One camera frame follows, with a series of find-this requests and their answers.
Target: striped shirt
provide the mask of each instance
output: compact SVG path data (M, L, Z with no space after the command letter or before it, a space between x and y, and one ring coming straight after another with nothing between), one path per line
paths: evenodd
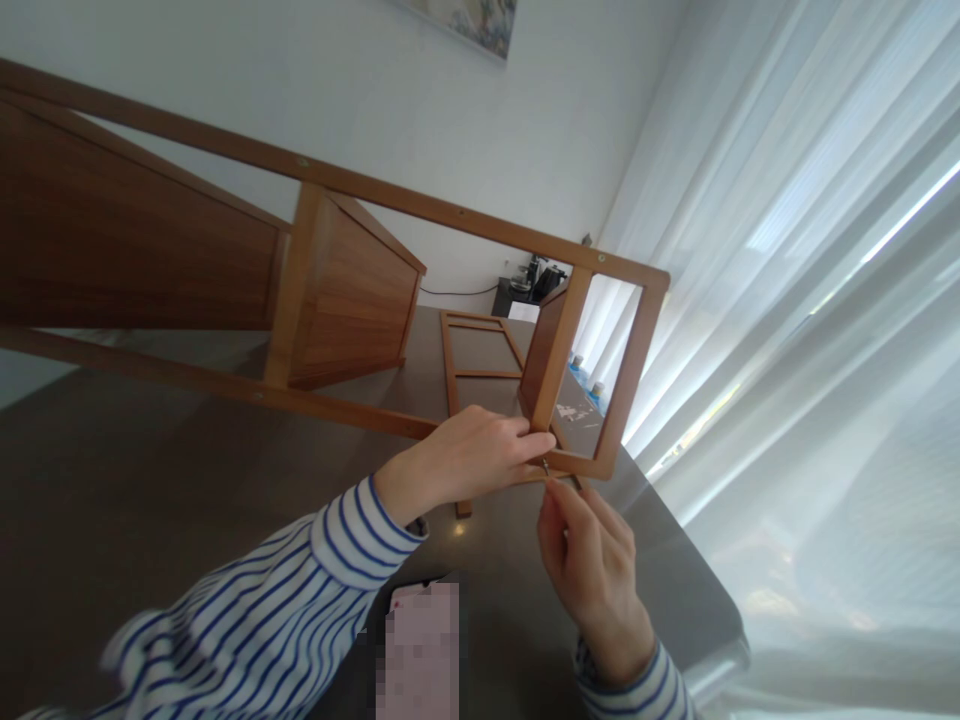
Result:
M363 629L377 590L425 539L390 519L368 477L209 573L173 607L128 622L102 659L123 687L116 700L87 714L40 708L22 717L302 718ZM694 715L662 646L643 675L620 690L597 684L582 641L575 670L595 717Z

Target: right hand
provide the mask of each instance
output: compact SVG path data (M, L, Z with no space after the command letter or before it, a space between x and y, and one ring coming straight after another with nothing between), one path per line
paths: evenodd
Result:
M630 526L596 490L578 494L550 479L537 534L547 574L600 678L612 688L629 685L650 663L657 643L637 597Z

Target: wooden shelf frame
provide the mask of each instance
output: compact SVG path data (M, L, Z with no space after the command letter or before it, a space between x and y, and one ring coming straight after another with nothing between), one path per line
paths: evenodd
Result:
M301 200L298 203L298 214L302 209L301 204L310 201L311 193L319 192L330 198L343 197L345 202L351 203L355 202L354 199L360 199L454 230L572 265L574 270L570 281L563 288L555 291L555 294L548 298L549 302L546 303L548 306L556 304L556 307L560 309L557 313L557 323L555 326L548 328L543 320L538 321L534 344L531 345L530 359L532 362L527 363L521 377L521 387L526 387L526 391L520 393L521 405L525 407L525 412L529 413L531 424L538 429L549 426L549 418L552 416L553 407L556 403L562 373L565 372L566 359L573 341L573 332L576 330L577 322L583 310L586 287L589 286L590 278L596 274L606 275L641 286L643 288L641 303L630 331L621 370L610 400L607 417L601 429L596 454L589 458L560 449L546 455L546 460L552 469L598 479L609 479L612 476L620 437L643 370L660 307L670 284L670 277L666 272L617 257L603 250L577 245L553 235L485 215L456 203L430 197L351 170L339 168L307 155L244 137L197 120L2 59L0 59L0 92L3 93L0 100L4 97L16 97L18 106L21 108L28 103L33 103L35 114L56 113L59 116L57 124L61 126L74 122L74 118L77 118L76 122L86 122L74 113L68 112L73 110L299 180L303 185ZM89 128L87 128L85 138L91 142L99 142L104 146L116 142L112 139L115 136L111 133L102 135L99 140L93 138ZM145 151L132 148L127 148L124 153L128 159L132 155L140 153L143 156L143 163L157 164L163 162L150 156ZM176 173L181 172L176 166L171 166L171 168L167 168L164 172L167 177L173 177ZM194 189L198 192L204 192L208 197L213 197L216 193L221 192L213 186L201 190L197 186L202 181L193 178L189 173L183 172L182 176L182 182L185 186L192 185ZM281 238L281 242L278 244L280 249L277 251L275 262L277 267L274 270L279 273L279 263L281 262L284 263L284 267L282 279L277 283L279 289L273 287L271 292L275 295L272 295L269 299L271 307L274 303L276 304L272 328L274 333L282 332L287 333L288 336L295 336L296 333L290 333L289 330L291 327L290 320L282 320L281 316L283 313L289 314L291 312L291 303L296 300L296 293L288 288L291 282L288 279L291 258L289 253L285 254L282 251L284 245L282 239L291 230L296 232L296 223L291 228L289 223L273 218L247 203L242 203L242 201L229 196L228 193L222 193L222 195L224 196L223 202L233 205L236 209L242 209L249 216L269 224L275 228L278 237ZM409 333L414 305L415 302L411 304L409 310L410 316L407 319L407 328L403 337L404 343ZM456 317L465 320L486 319L485 316L472 316L468 313L458 313ZM48 319L51 322L46 326L63 327L63 325L58 325L55 322L55 317ZM449 338L446 334L444 342L448 344ZM515 344L512 343L509 332L506 333L506 336L508 341L511 341L511 347L516 354L517 350ZM359 403L326 398L285 387L284 383L278 379L280 374L273 371L267 372L266 382L258 382L228 373L204 370L181 363L173 363L49 335L25 327L3 327L0 329L0 346L54 360L163 382L188 390L210 392L237 400L263 404L281 410L303 413L325 420L414 439L426 437L437 425L437 423L423 418L390 412ZM272 344L271 361L276 362L273 358L273 349ZM371 372L374 369L376 368L366 368L365 371ZM533 387L531 383L534 380L539 381L536 392L531 390ZM448 400L450 399L449 387L448 383Z
M457 322L456 320L451 320L450 318L457 317L468 317L473 320L484 320L488 321L489 324L481 325L479 323L462 323ZM520 349L517 347L516 340L513 339L513 333L510 332L510 326L507 325L507 321L502 317L495 317L493 315L477 315L475 313L461 313L455 310L441 310L440 311L440 333L443 338L443 369L444 377L447 384L447 413L449 415L456 415L462 409L460 407L460 397L459 392L457 391L457 378L459 377L469 377L469 378L492 378L498 380L520 380L523 377L522 372L505 372L501 370L458 370L454 367L453 363L453 347L450 342L450 328L451 327L462 327L468 328L471 330L489 330L491 332L502 333L504 339L507 341L507 344L510 346L510 351L513 353L513 358L516 360L517 365L523 370L525 360L523 353L520 352ZM563 431L560 429L560 426L557 423L551 423L550 431L554 434L554 437L557 438L557 447L561 450L567 450L569 445L567 445L567 439L563 434ZM554 477L568 477L573 476L574 482L578 486L582 487L582 483L576 475L573 473L564 472L560 470L551 470L550 474ZM457 519L468 518L473 514L473 502L471 500L460 500L456 504Z

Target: left hand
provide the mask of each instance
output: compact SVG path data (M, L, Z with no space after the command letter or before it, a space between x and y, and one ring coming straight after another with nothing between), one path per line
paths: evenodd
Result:
M437 505L523 482L542 474L526 462L557 444L550 433L529 431L526 418L471 405L377 471L377 495L403 527Z

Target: sheer curtain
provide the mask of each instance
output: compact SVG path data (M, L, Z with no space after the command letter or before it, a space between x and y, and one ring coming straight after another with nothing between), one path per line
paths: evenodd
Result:
M673 278L623 441L743 614L718 715L960 713L958 138L960 3L691 5L600 246Z

